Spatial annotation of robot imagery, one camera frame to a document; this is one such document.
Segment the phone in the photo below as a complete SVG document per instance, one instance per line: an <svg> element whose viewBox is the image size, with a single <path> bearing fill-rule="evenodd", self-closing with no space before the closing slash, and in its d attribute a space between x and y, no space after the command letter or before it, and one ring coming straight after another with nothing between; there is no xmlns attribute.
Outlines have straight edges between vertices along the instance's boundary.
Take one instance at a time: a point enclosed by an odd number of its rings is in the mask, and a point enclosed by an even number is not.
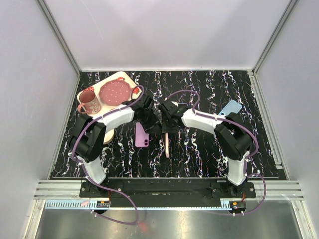
<svg viewBox="0 0 319 239"><path fill-rule="evenodd" d="M135 146L136 147L148 147L149 145L149 134L144 131L143 126L137 122L136 123L136 133L135 133Z"/></svg>
<svg viewBox="0 0 319 239"><path fill-rule="evenodd" d="M169 158L169 137L168 133L163 134L164 151L166 158Z"/></svg>

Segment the light blue phone case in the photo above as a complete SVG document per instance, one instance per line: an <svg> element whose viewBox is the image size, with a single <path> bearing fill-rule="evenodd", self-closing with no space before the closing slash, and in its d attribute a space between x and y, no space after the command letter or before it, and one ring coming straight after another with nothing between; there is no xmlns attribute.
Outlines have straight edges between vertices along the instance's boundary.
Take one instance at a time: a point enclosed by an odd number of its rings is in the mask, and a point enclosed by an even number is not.
<svg viewBox="0 0 319 239"><path fill-rule="evenodd" d="M242 105L235 100L230 100L229 103L220 111L219 116L227 116L230 113L239 113Z"/></svg>

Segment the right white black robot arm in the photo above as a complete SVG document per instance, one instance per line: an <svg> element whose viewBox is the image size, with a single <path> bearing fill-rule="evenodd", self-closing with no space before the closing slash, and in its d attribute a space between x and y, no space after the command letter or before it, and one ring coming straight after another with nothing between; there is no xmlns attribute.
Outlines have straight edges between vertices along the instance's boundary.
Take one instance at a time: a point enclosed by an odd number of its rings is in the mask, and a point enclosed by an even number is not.
<svg viewBox="0 0 319 239"><path fill-rule="evenodd" d="M159 105L159 110L165 133L195 128L216 137L228 161L224 191L234 198L240 196L247 182L247 159L259 149L256 137L244 126L240 115L233 112L226 116L208 114L169 100Z"/></svg>

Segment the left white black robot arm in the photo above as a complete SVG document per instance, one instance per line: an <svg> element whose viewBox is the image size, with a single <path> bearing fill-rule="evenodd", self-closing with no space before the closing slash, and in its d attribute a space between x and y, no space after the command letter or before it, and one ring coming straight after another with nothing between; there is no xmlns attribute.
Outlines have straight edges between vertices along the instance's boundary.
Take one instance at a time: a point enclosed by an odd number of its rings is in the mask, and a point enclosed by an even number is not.
<svg viewBox="0 0 319 239"><path fill-rule="evenodd" d="M100 161L105 134L132 121L140 123L146 133L160 134L162 126L153 105L150 96L142 95L97 118L84 115L76 121L68 141L69 154L73 161L82 166L86 178L92 182L90 191L96 197L103 197L108 190Z"/></svg>

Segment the pink dotted plate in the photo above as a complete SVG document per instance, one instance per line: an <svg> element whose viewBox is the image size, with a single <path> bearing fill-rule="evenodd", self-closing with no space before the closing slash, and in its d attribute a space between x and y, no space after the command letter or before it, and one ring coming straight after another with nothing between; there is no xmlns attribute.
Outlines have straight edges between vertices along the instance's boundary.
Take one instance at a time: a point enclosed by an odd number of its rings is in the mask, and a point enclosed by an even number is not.
<svg viewBox="0 0 319 239"><path fill-rule="evenodd" d="M131 87L124 80L112 80L105 83L99 91L102 103L108 106L118 106L127 101L131 95Z"/></svg>

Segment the beige wooden bowl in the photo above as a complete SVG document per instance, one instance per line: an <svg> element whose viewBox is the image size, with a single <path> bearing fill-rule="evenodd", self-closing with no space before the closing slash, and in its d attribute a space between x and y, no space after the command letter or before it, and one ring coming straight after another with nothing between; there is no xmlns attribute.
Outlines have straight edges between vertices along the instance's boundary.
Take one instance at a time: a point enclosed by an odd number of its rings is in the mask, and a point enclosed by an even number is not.
<svg viewBox="0 0 319 239"><path fill-rule="evenodd" d="M105 133L103 144L106 145L110 143L114 138L114 134L115 134L114 129Z"/></svg>

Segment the pink mug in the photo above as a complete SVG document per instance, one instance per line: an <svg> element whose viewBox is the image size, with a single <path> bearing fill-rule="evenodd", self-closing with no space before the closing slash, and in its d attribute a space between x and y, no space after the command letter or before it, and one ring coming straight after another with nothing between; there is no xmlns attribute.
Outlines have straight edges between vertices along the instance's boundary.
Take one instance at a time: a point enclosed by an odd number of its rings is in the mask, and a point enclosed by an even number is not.
<svg viewBox="0 0 319 239"><path fill-rule="evenodd" d="M94 91L83 91L79 96L80 104L77 111L81 114L97 114L101 110L101 104Z"/></svg>

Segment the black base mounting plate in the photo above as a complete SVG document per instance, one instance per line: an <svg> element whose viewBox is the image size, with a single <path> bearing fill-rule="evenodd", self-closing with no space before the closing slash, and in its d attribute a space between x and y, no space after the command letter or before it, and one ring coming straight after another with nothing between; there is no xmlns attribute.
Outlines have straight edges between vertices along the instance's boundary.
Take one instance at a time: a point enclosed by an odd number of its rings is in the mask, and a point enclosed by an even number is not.
<svg viewBox="0 0 319 239"><path fill-rule="evenodd" d="M137 195L197 195L216 199L255 199L252 182L234 186L226 179L217 178L109 178L104 187L118 190L128 196Z"/></svg>

